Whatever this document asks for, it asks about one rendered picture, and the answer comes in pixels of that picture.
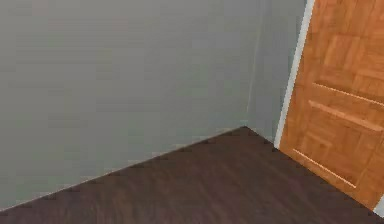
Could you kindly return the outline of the orange wooden room door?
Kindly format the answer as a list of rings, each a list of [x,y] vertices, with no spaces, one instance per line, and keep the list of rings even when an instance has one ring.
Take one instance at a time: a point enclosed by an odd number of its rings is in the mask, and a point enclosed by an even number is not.
[[[369,209],[384,197],[384,0],[315,0],[279,148]]]

